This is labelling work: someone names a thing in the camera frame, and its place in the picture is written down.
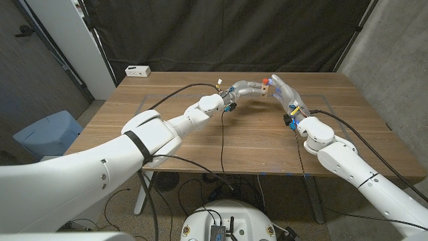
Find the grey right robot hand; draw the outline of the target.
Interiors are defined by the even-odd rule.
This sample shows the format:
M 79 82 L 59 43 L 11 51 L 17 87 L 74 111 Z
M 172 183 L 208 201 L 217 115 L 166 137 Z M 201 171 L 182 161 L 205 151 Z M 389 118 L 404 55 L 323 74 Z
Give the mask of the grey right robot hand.
M 279 76 L 272 74 L 272 85 L 276 88 L 273 97 L 279 100 L 289 116 L 294 117 L 298 122 L 310 116 L 310 111 L 301 96 Z

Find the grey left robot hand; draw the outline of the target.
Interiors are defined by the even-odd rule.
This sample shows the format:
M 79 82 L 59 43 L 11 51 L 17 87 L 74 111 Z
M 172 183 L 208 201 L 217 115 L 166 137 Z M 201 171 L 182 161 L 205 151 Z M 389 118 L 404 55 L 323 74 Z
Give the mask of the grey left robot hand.
M 266 91 L 261 88 L 261 83 L 240 80 L 221 93 L 224 105 L 237 102 L 242 96 L 260 96 Z

